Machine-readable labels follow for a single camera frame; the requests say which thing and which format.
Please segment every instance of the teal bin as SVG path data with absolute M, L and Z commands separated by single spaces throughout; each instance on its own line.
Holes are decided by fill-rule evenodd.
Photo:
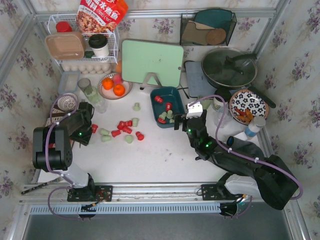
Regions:
M 163 103 L 158 103 L 155 100 L 155 97 L 159 96 L 163 99 Z M 180 93 L 179 91 L 172 86 L 167 87 L 161 87 L 156 88 L 150 93 L 151 98 L 151 105 L 154 115 L 154 120 L 156 121 L 156 124 L 162 128 L 173 128 L 175 126 L 174 123 L 169 123 L 169 119 L 165 119 L 165 124 L 158 122 L 159 115 L 166 111 L 166 103 L 172 103 L 172 111 L 173 116 L 176 114 L 184 114 L 185 108 L 184 104 L 181 101 Z

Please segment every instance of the cutting board stand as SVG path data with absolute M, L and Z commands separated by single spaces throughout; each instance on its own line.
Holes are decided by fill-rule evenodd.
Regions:
M 154 77 L 157 85 L 155 85 L 155 84 L 149 84 L 149 83 L 148 83 L 151 77 Z M 158 78 L 158 76 L 157 76 L 156 73 L 154 73 L 154 72 L 149 72 L 149 73 L 145 76 L 143 83 L 141 83 L 141 85 L 140 85 L 140 90 L 145 89 L 145 87 L 162 88 L 162 84 L 161 84 L 161 82 L 160 82 L 160 80 L 159 80 L 159 78 Z

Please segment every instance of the pan handle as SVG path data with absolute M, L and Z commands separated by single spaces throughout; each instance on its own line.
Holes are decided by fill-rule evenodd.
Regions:
M 249 53 L 249 54 L 242 54 L 242 55 L 234 56 L 234 57 L 226 56 L 224 63 L 225 63 L 225 64 L 234 64 L 235 61 L 238 61 L 238 60 L 246 60 L 246 59 L 256 60 L 256 59 L 258 59 L 258 58 L 257 58 L 257 54 Z
M 250 90 L 251 92 L 255 93 L 258 97 L 260 97 L 266 104 L 269 105 L 270 108 L 272 109 L 276 108 L 277 105 L 275 104 L 275 102 L 272 101 L 270 98 L 268 98 L 264 93 L 256 89 L 254 86 L 251 85 L 250 87 L 248 87 L 248 90 Z

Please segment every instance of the brown plastic container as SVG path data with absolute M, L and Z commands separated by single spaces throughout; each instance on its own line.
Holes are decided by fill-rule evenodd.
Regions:
M 78 31 L 49 35 L 45 38 L 45 44 L 56 60 L 79 60 L 85 56 L 85 39 Z

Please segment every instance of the black lid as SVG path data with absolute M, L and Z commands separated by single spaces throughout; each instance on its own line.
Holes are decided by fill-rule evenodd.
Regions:
M 89 46 L 93 49 L 103 48 L 107 43 L 107 37 L 102 34 L 94 34 L 89 38 Z
M 219 95 L 223 98 L 223 100 L 227 103 L 230 101 L 232 95 L 229 90 L 224 88 L 219 88 L 214 92 L 215 95 Z

